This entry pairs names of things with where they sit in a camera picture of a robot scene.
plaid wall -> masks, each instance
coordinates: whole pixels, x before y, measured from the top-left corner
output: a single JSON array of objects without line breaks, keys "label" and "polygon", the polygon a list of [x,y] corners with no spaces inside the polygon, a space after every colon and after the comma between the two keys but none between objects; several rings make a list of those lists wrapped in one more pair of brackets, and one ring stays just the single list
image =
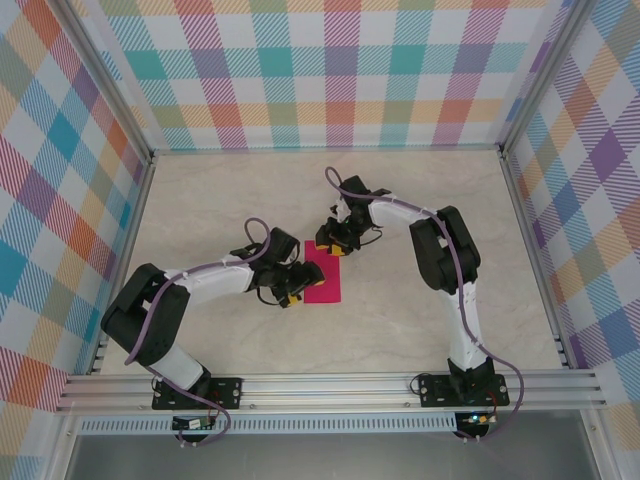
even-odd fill
[{"label": "plaid wall", "polygon": [[0,12],[0,479],[25,480],[88,359],[142,162],[45,0]]},{"label": "plaid wall", "polygon": [[173,150],[493,144],[561,3],[74,0]]},{"label": "plaid wall", "polygon": [[553,19],[551,28],[549,28],[549,31],[544,37],[544,42],[542,42],[542,45],[540,46],[540,50],[538,50],[538,53],[536,54],[535,60],[529,67],[529,71],[527,72],[525,80],[520,86],[520,90],[518,91],[518,95],[516,96],[515,101],[511,105],[511,109],[509,110],[507,119],[502,125],[502,129],[500,130],[498,138],[496,139],[496,143],[500,143],[500,144],[504,143],[507,137],[507,134],[509,133],[509,130],[511,130],[511,126],[513,125],[513,120],[515,119],[516,114],[520,110],[520,106],[522,105],[523,100],[527,97],[527,95],[531,91],[531,87],[533,86],[533,83],[538,75],[538,71],[540,70],[540,67],[544,65],[544,62],[547,59],[549,52],[551,51],[551,46],[553,45],[553,42],[558,37],[558,34],[560,33],[560,31],[562,30],[562,27],[565,21],[567,20],[569,11],[571,10],[571,7],[574,3],[575,3],[575,0],[562,0],[562,6],[558,10],[556,17]]},{"label": "plaid wall", "polygon": [[640,478],[640,0],[600,0],[514,153],[571,346]]}]

beige tabletop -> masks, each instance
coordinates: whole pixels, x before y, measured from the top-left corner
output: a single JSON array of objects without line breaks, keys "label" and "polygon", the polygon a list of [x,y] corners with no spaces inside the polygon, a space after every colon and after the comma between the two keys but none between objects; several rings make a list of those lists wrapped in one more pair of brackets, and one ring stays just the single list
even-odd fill
[{"label": "beige tabletop", "polygon": [[[485,344],[522,369],[559,368],[498,159],[492,151],[250,153],[161,157],[131,260],[162,269],[215,261],[247,244],[259,216],[313,239],[337,198],[336,167],[367,187],[434,209],[456,206],[482,265],[477,287]],[[253,292],[190,310],[178,342],[212,372],[398,372],[447,368],[440,299],[421,280],[408,231],[341,260],[342,302],[282,310]],[[137,373],[110,342],[103,374]]]}]

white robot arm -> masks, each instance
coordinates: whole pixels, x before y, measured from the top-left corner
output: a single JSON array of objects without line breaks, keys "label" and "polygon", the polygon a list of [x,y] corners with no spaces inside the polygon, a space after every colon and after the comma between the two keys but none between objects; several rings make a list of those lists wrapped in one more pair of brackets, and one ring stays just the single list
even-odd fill
[{"label": "white robot arm", "polygon": [[[424,213],[409,210],[407,207],[391,202],[373,200],[369,204],[369,215],[372,222],[378,227],[398,227],[409,229],[419,220],[427,220]],[[464,304],[467,314],[467,323],[473,335],[482,343],[480,323],[478,321],[478,309],[476,308],[476,281],[466,282],[464,285]],[[448,293],[438,290],[447,313],[447,325],[450,335],[449,358],[461,370],[466,371],[483,364],[487,356],[482,353],[477,345],[472,343],[462,324],[458,292]]]},{"label": "white robot arm", "polygon": [[[264,253],[255,255],[261,250],[263,245],[254,243],[234,250],[215,266],[192,269],[196,271],[163,271],[152,264],[142,265],[107,309],[102,329],[130,356],[134,352],[140,365],[182,390],[206,397],[211,390],[211,374],[175,342],[188,308],[234,293],[256,290],[260,295],[263,287],[275,297],[277,303],[273,305],[287,308],[300,300],[300,293],[307,286],[324,280],[316,264],[297,261],[297,254],[293,253],[299,253],[299,241],[279,228],[269,233],[269,246]],[[160,288],[176,277],[156,299]],[[150,302],[157,305],[142,343],[136,348]]]},{"label": "white robot arm", "polygon": [[[369,229],[408,229],[420,274],[430,288],[438,291],[447,312],[446,320],[450,332],[448,363],[451,375],[446,382],[442,381],[440,386],[444,390],[449,386],[453,388],[459,403],[482,399],[489,391],[493,394],[496,387],[496,391],[500,392],[499,382],[503,381],[503,378],[495,374],[493,360],[478,346],[482,344],[476,308],[480,255],[460,212],[451,206],[437,212],[430,211],[446,225],[455,245],[463,277],[463,307],[467,328],[460,311],[460,292],[452,253],[447,245],[441,244],[442,232],[437,222],[426,213],[427,209],[409,208],[408,204],[396,201],[388,190],[379,189],[371,192],[357,176],[342,181],[338,189],[342,196],[331,209],[335,217],[329,217],[327,223],[318,230],[316,247],[327,248],[332,255],[349,255],[354,250],[360,250],[360,237]],[[421,398],[424,400],[423,406],[434,398],[432,393],[428,395],[430,398]],[[435,397],[435,402],[446,400],[446,395]]]}]

cable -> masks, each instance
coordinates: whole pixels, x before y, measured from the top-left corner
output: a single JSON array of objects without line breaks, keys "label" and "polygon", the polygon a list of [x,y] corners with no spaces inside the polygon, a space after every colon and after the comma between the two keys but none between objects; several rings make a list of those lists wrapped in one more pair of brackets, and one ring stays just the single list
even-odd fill
[{"label": "cable", "polygon": [[378,240],[380,240],[382,238],[382,230],[380,230],[380,228],[371,227],[371,231],[372,232],[377,232],[378,236],[376,238],[373,238],[373,239],[369,240],[368,242],[361,243],[360,244],[361,247],[365,247],[367,245],[371,245],[373,242],[377,242]]},{"label": "cable", "polygon": [[129,356],[124,361],[125,365],[131,364],[136,359],[136,356],[140,351],[140,347],[142,347],[142,343],[144,342],[144,339],[147,336],[147,332],[149,331],[149,325],[151,324],[151,319],[153,318],[153,314],[155,313],[156,308],[158,307],[158,303],[160,302],[162,295],[164,295],[164,292],[166,292],[171,285],[173,285],[178,280],[186,277],[187,275],[199,272],[201,270],[206,270],[208,268],[215,268],[215,267],[226,268],[226,267],[235,267],[237,265],[244,265],[247,263],[251,263],[254,260],[257,260],[258,258],[260,258],[262,255],[265,254],[265,252],[269,249],[269,244],[271,243],[271,236],[269,235],[269,232],[270,232],[269,226],[263,220],[257,217],[251,217],[244,222],[245,232],[248,232],[247,225],[249,225],[249,223],[251,222],[258,222],[260,225],[264,227],[267,233],[267,238],[264,242],[264,245],[262,246],[262,249],[255,255],[245,258],[244,260],[232,260],[230,262],[217,261],[213,263],[205,263],[204,265],[198,265],[196,267],[189,268],[184,272],[180,272],[177,275],[171,277],[169,280],[167,280],[162,285],[162,287],[160,287],[160,290],[158,290],[158,293],[156,293],[156,295],[153,297],[153,301],[149,306],[149,310],[147,311],[147,316],[144,318],[144,322],[142,324],[142,328],[140,329],[140,334],[138,335],[136,344],[133,346],[133,349],[131,349]]},{"label": "cable", "polygon": [[[136,356],[138,355],[138,352],[140,351],[140,347],[142,346],[142,343],[144,342],[144,339],[147,336],[147,332],[149,331],[149,325],[151,324],[151,319],[153,318],[153,314],[154,314],[154,312],[155,312],[155,310],[156,310],[156,308],[158,306],[158,303],[160,302],[160,298],[162,298],[162,295],[164,294],[164,292],[166,292],[167,289],[171,285],[173,285],[175,282],[177,282],[181,278],[184,278],[186,275],[189,275],[189,274],[192,274],[192,273],[196,273],[196,272],[199,272],[201,270],[205,270],[205,269],[208,269],[208,268],[215,268],[215,267],[226,268],[226,267],[232,267],[232,266],[237,266],[237,265],[244,265],[246,263],[250,263],[250,262],[253,262],[254,260],[257,260],[258,258],[260,258],[262,255],[265,254],[265,252],[269,249],[269,244],[271,243],[271,235],[269,234],[269,232],[270,232],[269,226],[264,222],[264,220],[261,220],[260,218],[257,218],[257,217],[251,217],[251,218],[247,219],[244,222],[244,229],[245,229],[245,232],[247,233],[247,236],[249,236],[247,226],[251,222],[257,222],[260,225],[262,225],[264,227],[264,229],[265,229],[265,232],[267,234],[267,238],[264,241],[264,245],[262,246],[262,249],[258,253],[256,253],[255,255],[252,255],[252,256],[250,256],[248,258],[245,258],[244,260],[232,260],[230,262],[218,261],[218,262],[213,262],[213,263],[206,263],[204,265],[198,265],[197,267],[189,268],[189,269],[185,270],[184,272],[181,272],[181,273],[171,277],[169,280],[167,280],[162,285],[162,287],[160,287],[160,289],[158,290],[158,293],[156,293],[155,296],[153,297],[153,301],[151,302],[151,305],[149,306],[149,310],[147,311],[147,316],[145,317],[144,322],[142,324],[142,328],[140,329],[140,333],[138,335],[138,339],[136,340],[136,343],[133,346],[133,349],[129,353],[129,356],[124,361],[125,365],[129,365],[131,362],[133,362],[135,360]],[[146,369],[149,370],[152,374],[154,374],[158,378],[162,378],[162,375],[160,375],[154,369],[152,369],[150,367],[146,367]],[[215,402],[212,402],[211,400],[207,400],[206,398],[199,397],[198,395],[194,395],[193,393],[190,393],[190,392],[188,392],[186,390],[183,390],[182,388],[178,387],[175,383],[173,383],[171,380],[169,380],[167,378],[164,378],[163,381],[167,385],[169,385],[171,388],[173,388],[176,392],[184,395],[187,398],[195,400],[196,402],[200,402],[200,403],[203,403],[205,405],[208,405],[209,407],[217,410],[218,413],[222,413],[227,419],[227,422],[225,423],[225,426],[224,426],[224,428],[223,428],[223,430],[221,432],[219,432],[219,433],[217,433],[215,435],[210,435],[210,436],[208,436],[207,438],[205,438],[204,440],[200,441],[197,444],[190,443],[189,445],[191,445],[193,447],[208,445],[209,443],[213,443],[216,440],[220,439],[224,434],[227,433],[227,431],[229,431],[229,428],[231,428],[231,415],[229,415],[229,412],[227,412],[226,409],[222,408],[220,405],[218,405]],[[182,445],[184,446],[186,441],[182,438],[182,431],[180,431],[178,433],[178,438],[180,439],[180,441],[182,442]]]},{"label": "cable", "polygon": [[415,382],[419,377],[421,377],[422,375],[431,375],[430,373],[419,373],[418,375],[416,375],[415,377],[413,377],[411,379],[411,381],[409,382],[409,390],[411,390],[411,393],[413,393],[414,395],[417,395],[418,397],[420,396],[420,392],[414,390],[413,388],[413,382]]},{"label": "cable", "polygon": [[247,238],[251,243],[256,243],[256,241],[251,236],[251,233],[249,233],[249,224],[252,222],[260,223],[263,227],[264,227],[264,222],[262,222],[259,218],[256,218],[256,217],[247,218],[244,222],[244,233],[247,235]]},{"label": "cable", "polygon": [[491,397],[491,401],[493,401],[493,416],[498,420],[498,399],[495,394],[491,390],[487,390],[487,394]]},{"label": "cable", "polygon": [[[338,179],[339,183],[337,184],[335,183],[335,181],[331,178],[331,174],[333,174]],[[433,212],[430,212],[424,208],[417,207],[415,205],[412,205],[411,203],[404,202],[402,200],[398,200],[393,197],[378,197],[375,195],[362,195],[362,194],[348,192],[345,189],[340,187],[340,184],[342,183],[342,178],[340,178],[340,174],[333,167],[327,167],[324,170],[324,176],[329,182],[329,185],[335,188],[342,196],[352,197],[352,198],[361,198],[364,200],[377,200],[381,202],[397,203],[398,205],[408,208],[409,210],[413,210],[420,214],[424,213],[429,218],[431,218],[436,223],[436,225],[438,225],[438,228],[442,232],[443,237],[447,241],[447,245],[449,247],[449,250],[451,251],[451,256],[453,258],[453,265],[455,267],[456,277],[458,280],[458,305],[460,307],[460,317],[462,318],[462,325],[464,327],[465,332],[471,339],[471,342],[474,345],[476,345],[482,353],[492,358],[496,362],[501,363],[502,365],[513,370],[513,372],[518,377],[518,382],[520,383],[520,392],[518,394],[518,400],[516,401],[516,404],[513,410],[511,411],[511,413],[509,414],[509,416],[503,422],[502,425],[495,428],[493,431],[489,432],[487,435],[485,435],[484,438],[485,439],[490,438],[492,436],[495,436],[499,432],[503,431],[507,427],[507,425],[509,425],[513,421],[516,414],[518,413],[518,410],[520,410],[520,407],[522,406],[522,402],[524,400],[524,377],[522,376],[522,372],[520,372],[520,370],[518,370],[518,368],[515,365],[513,365],[511,362],[508,362],[507,360],[503,360],[502,358],[491,353],[483,344],[481,344],[478,341],[476,336],[473,334],[473,332],[469,328],[469,323],[467,322],[467,314],[464,309],[464,277],[462,275],[462,267],[460,265],[460,259],[458,258],[458,252],[456,251],[456,247],[453,243],[453,240],[451,239],[451,235],[449,235],[449,232],[447,231],[447,227],[444,224],[444,222],[440,220],[440,218],[438,218],[438,216]]]},{"label": "cable", "polygon": [[195,400],[196,402],[200,402],[200,403],[204,403],[205,405],[208,405],[210,408],[213,408],[214,410],[217,410],[219,413],[222,413],[225,416],[225,418],[227,419],[226,423],[224,424],[224,428],[222,429],[221,432],[218,432],[215,435],[209,435],[207,438],[205,438],[204,440],[201,440],[198,443],[188,443],[184,438],[182,438],[182,430],[180,430],[178,432],[178,439],[180,440],[182,446],[184,446],[186,444],[186,445],[190,445],[190,446],[192,446],[194,448],[195,447],[203,447],[203,446],[208,445],[210,443],[213,443],[213,442],[215,442],[217,440],[220,440],[220,438],[222,438],[224,436],[224,434],[229,431],[229,429],[231,428],[231,415],[229,415],[229,412],[227,412],[227,410],[225,408],[222,408],[220,405],[218,405],[215,402],[212,402],[211,400],[207,400],[206,398],[202,398],[202,397],[199,397],[198,395],[194,395],[193,393],[188,392],[187,390],[183,390],[182,388],[177,386],[175,383],[173,383],[168,378],[164,378],[162,375],[160,375],[158,372],[156,372],[151,367],[146,367],[146,369],[149,370],[152,374],[154,374],[158,378],[161,378],[164,383],[169,385],[176,392],[180,393],[181,395],[184,395],[187,398],[190,398],[191,400]]},{"label": "cable", "polygon": [[267,302],[264,298],[262,298],[262,294],[260,293],[260,287],[256,288],[256,292],[258,294],[258,300],[260,300],[262,303],[264,303],[265,305],[269,305],[271,307],[279,307],[280,304],[279,303],[271,303],[271,302]]}]

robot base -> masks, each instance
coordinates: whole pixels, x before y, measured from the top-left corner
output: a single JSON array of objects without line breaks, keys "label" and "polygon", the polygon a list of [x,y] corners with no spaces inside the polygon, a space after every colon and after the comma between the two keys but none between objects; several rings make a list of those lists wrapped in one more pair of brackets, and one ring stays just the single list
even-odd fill
[{"label": "robot base", "polygon": [[505,407],[509,405],[509,393],[504,376],[494,374],[484,385],[483,389],[465,395],[465,401],[451,385],[450,375],[420,375],[418,377],[418,392],[421,407]]},{"label": "robot base", "polygon": [[[192,400],[176,392],[169,385],[158,381],[154,385],[153,410],[208,410],[209,406]],[[217,403],[227,410],[240,408],[242,396],[241,378],[211,378],[208,382],[207,393],[204,398]]]}]

